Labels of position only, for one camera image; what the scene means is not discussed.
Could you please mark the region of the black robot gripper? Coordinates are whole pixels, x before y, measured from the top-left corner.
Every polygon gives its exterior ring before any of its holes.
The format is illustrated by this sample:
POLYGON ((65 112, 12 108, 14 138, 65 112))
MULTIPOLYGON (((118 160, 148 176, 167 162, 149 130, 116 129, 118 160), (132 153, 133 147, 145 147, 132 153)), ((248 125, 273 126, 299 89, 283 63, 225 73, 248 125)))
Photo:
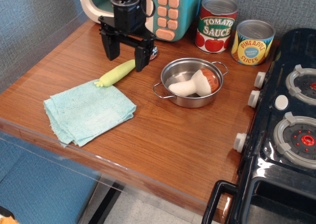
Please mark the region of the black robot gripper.
POLYGON ((106 55, 110 61, 120 55, 120 43, 135 48, 136 71, 141 72, 150 61, 156 36, 146 26, 156 8, 147 14, 147 0, 110 0, 113 17, 100 16, 100 34, 106 55))

